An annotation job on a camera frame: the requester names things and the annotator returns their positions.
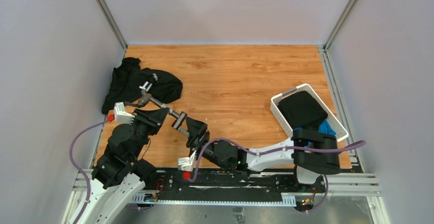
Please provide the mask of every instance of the black garment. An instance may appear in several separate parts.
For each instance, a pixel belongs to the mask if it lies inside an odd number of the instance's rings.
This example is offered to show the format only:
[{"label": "black garment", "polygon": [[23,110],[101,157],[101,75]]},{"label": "black garment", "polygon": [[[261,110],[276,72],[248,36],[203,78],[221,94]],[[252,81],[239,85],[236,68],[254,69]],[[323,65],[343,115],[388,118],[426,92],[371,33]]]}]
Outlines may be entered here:
[{"label": "black garment", "polygon": [[112,82],[101,112],[108,114],[116,102],[134,102],[139,99],[139,86],[152,83],[148,93],[163,102],[171,103],[181,97],[182,82],[169,72],[145,68],[140,70],[140,59],[124,58],[118,68],[113,68]]},{"label": "black garment", "polygon": [[320,124],[328,116],[327,112],[307,91],[301,91],[282,99],[277,108],[292,128],[302,127],[318,131]]}]

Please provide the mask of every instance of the metal rod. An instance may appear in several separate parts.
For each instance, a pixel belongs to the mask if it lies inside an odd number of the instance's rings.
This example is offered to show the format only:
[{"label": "metal rod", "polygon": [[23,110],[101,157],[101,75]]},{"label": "metal rod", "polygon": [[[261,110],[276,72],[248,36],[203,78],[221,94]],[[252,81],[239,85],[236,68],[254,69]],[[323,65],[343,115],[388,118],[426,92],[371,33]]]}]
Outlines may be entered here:
[{"label": "metal rod", "polygon": [[346,5],[345,9],[343,10],[338,22],[336,23],[335,27],[332,30],[332,33],[330,33],[330,36],[328,37],[327,41],[324,44],[324,49],[328,50],[334,40],[336,39],[336,35],[342,28],[343,24],[345,23],[346,19],[348,18],[349,14],[351,13],[352,9],[354,8],[354,5],[356,4],[357,0],[350,0],[348,4]]},{"label": "metal rod", "polygon": [[176,119],[178,119],[179,116],[180,116],[179,113],[177,113],[176,111],[174,111],[172,108],[170,109],[169,114],[170,114],[172,117],[176,118]]},{"label": "metal rod", "polygon": [[167,107],[166,104],[162,103],[161,101],[155,99],[155,98],[152,97],[152,96],[150,97],[149,100],[150,100],[152,103],[154,103],[156,106],[158,106],[159,108],[166,108],[166,107]]},{"label": "metal rod", "polygon": [[183,129],[181,127],[178,128],[178,131],[181,132],[181,134],[183,134],[183,135],[185,135],[187,137],[190,136],[190,134],[185,129]]},{"label": "metal rod", "polygon": [[108,24],[110,25],[110,28],[112,29],[113,33],[115,34],[116,38],[118,39],[119,44],[122,46],[124,50],[127,48],[127,44],[125,42],[125,39],[122,36],[121,31],[119,30],[118,25],[115,22],[115,19],[113,18],[112,14],[110,13],[110,10],[105,3],[104,0],[96,0],[96,2],[99,5],[99,8],[101,9],[102,13],[105,16],[105,19],[107,20]]}]

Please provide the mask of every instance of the plastic basket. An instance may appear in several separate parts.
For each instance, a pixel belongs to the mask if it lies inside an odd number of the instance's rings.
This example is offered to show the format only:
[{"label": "plastic basket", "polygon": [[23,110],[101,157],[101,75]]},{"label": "plastic basket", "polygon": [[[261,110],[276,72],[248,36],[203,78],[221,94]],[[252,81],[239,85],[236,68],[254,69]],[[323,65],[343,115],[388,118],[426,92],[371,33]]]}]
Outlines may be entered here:
[{"label": "plastic basket", "polygon": [[277,105],[279,105],[279,102],[297,92],[301,91],[307,91],[315,100],[321,105],[321,107],[329,114],[327,117],[327,121],[330,124],[330,127],[336,132],[336,139],[337,141],[342,141],[348,137],[348,131],[342,126],[342,124],[339,122],[339,120],[335,117],[335,115],[330,111],[330,109],[326,106],[326,104],[321,100],[321,98],[318,96],[318,94],[313,90],[313,88],[305,83],[302,85],[299,85],[295,88],[292,88],[288,91],[285,91],[283,93],[280,93],[276,96],[273,96],[271,98],[271,112],[273,112],[276,119],[279,121],[279,124],[284,129],[286,135],[291,138],[292,137],[292,128],[289,126],[289,123],[286,121],[280,110],[277,108]]}]

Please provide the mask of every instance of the cable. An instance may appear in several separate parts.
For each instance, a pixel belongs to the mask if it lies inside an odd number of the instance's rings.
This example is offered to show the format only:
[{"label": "cable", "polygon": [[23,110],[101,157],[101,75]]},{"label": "cable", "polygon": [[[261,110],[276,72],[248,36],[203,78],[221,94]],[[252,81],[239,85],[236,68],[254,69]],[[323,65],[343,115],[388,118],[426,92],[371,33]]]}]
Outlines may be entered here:
[{"label": "cable", "polygon": [[143,158],[143,156],[145,156],[145,154],[146,154],[146,152],[148,151],[148,149],[149,149],[149,146],[150,146],[150,138],[148,138],[149,139],[149,145],[148,145],[148,147],[146,148],[146,151],[145,151],[145,153],[142,155],[142,158]]},{"label": "cable", "polygon": [[366,144],[366,141],[362,140],[362,141],[358,141],[358,142],[355,142],[353,144],[350,144],[350,145],[348,145],[348,146],[346,146],[344,148],[338,148],[338,149],[316,149],[316,148],[308,148],[308,147],[301,147],[301,146],[283,146],[283,147],[271,149],[271,150],[268,150],[268,151],[256,153],[256,152],[253,152],[253,151],[250,151],[250,150],[244,148],[243,146],[241,146],[240,144],[238,144],[237,142],[235,142],[233,140],[230,140],[230,139],[227,139],[227,138],[215,138],[215,139],[212,139],[212,140],[208,141],[202,147],[202,150],[199,153],[199,156],[198,156],[198,159],[197,159],[196,168],[194,170],[193,178],[188,178],[187,179],[189,182],[195,182],[196,181],[196,178],[198,177],[199,163],[201,162],[202,155],[205,152],[205,149],[211,143],[214,143],[216,141],[227,141],[227,142],[230,142],[230,143],[234,144],[235,146],[239,147],[241,150],[243,150],[246,153],[251,154],[251,155],[266,155],[266,154],[269,154],[269,153],[272,153],[272,152],[282,151],[282,150],[303,150],[303,151],[321,152],[321,153],[337,153],[337,152],[341,153],[341,152],[344,152],[344,151],[354,150],[354,149],[359,148],[359,147],[361,147],[361,146],[363,146],[363,145]]},{"label": "cable", "polygon": [[74,148],[74,144],[77,141],[77,139],[80,137],[80,135],[82,135],[84,132],[98,127],[99,125],[102,125],[106,122],[108,122],[109,120],[104,120],[103,122],[97,123],[95,125],[92,125],[88,128],[85,128],[82,132],[78,133],[78,135],[72,140],[71,146],[69,147],[69,159],[71,160],[72,165],[74,165],[74,167],[78,170],[78,172],[80,172],[80,174],[83,175],[84,179],[86,180],[86,201],[84,202],[83,206],[81,207],[80,212],[78,212],[77,217],[75,218],[73,224],[76,224],[78,222],[78,220],[80,220],[80,217],[82,216],[82,214],[84,213],[84,210],[86,209],[86,206],[88,205],[89,199],[91,197],[91,181],[89,180],[88,175],[85,173],[85,171],[80,168],[77,163],[74,161],[74,158],[72,157],[72,150]]},{"label": "cable", "polygon": [[325,193],[324,193],[324,196],[321,198],[321,201],[317,205],[315,205],[311,210],[309,210],[309,211],[306,210],[305,212],[300,212],[300,213],[303,213],[303,214],[306,213],[306,215],[307,215],[310,212],[318,209],[322,205],[322,202],[324,202],[324,199],[327,197],[327,193],[329,192],[329,181],[327,180],[326,175],[323,175],[322,177],[324,177]]},{"label": "cable", "polygon": [[315,190],[314,190],[314,192],[313,192],[313,196],[312,196],[312,198],[311,198],[311,201],[314,201],[315,195],[316,195],[316,187],[315,187]]},{"label": "cable", "polygon": [[163,182],[163,184],[161,184],[161,190],[160,190],[160,192],[159,193],[162,193],[163,192],[163,189],[164,189],[164,180],[163,179],[158,179],[159,181],[162,181]]},{"label": "cable", "polygon": [[[159,180],[162,180],[163,181],[163,184],[161,185],[161,191],[158,193],[158,194],[160,194],[162,191],[163,191],[163,188],[164,188],[164,180],[163,179],[158,179],[158,180],[156,180],[155,181],[155,183],[157,183],[157,188],[155,189],[155,194],[157,194],[157,190],[159,190],[159,188],[160,188],[160,183],[159,183]],[[139,206],[137,206],[137,207],[133,207],[133,206],[125,206],[125,208],[126,209],[129,209],[129,210],[138,210],[138,211],[141,211],[141,210],[149,210],[150,208],[152,208],[152,207],[154,207],[155,205],[151,205],[151,206],[149,206],[149,207],[139,207]]]}]

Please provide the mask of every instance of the blue cloth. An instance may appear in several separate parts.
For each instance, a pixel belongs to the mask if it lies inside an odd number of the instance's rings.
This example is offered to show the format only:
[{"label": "blue cloth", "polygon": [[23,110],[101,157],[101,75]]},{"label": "blue cloth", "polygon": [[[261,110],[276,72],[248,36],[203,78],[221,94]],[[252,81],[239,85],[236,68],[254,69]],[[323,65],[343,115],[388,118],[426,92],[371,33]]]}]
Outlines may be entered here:
[{"label": "blue cloth", "polygon": [[[302,127],[297,127],[297,128],[292,129],[292,130],[296,130],[296,129],[302,129]],[[330,124],[329,124],[329,122],[327,122],[327,120],[324,120],[324,122],[322,122],[319,125],[318,132],[326,133],[326,134],[331,135],[331,136],[336,135],[336,132],[330,127]]]}]

